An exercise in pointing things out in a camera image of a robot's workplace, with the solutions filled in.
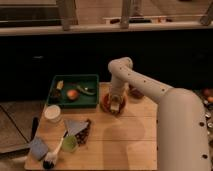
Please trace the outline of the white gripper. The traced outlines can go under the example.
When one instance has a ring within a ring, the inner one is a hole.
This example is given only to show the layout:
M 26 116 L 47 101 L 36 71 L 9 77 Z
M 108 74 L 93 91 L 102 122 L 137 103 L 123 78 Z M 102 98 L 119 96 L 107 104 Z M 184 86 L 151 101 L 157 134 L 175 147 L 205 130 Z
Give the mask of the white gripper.
M 113 88 L 109 89 L 109 104 L 119 104 L 121 105 L 124 100 L 124 89 L 123 88 Z

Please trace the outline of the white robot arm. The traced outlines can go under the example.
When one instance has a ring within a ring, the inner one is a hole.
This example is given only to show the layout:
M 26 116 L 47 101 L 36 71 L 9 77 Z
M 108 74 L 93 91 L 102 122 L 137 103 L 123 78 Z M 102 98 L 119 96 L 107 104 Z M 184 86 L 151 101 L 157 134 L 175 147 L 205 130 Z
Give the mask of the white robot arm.
M 157 104 L 157 171 L 211 171 L 205 108 L 191 90 L 133 70 L 129 57 L 111 60 L 109 110 L 117 114 L 129 83 Z

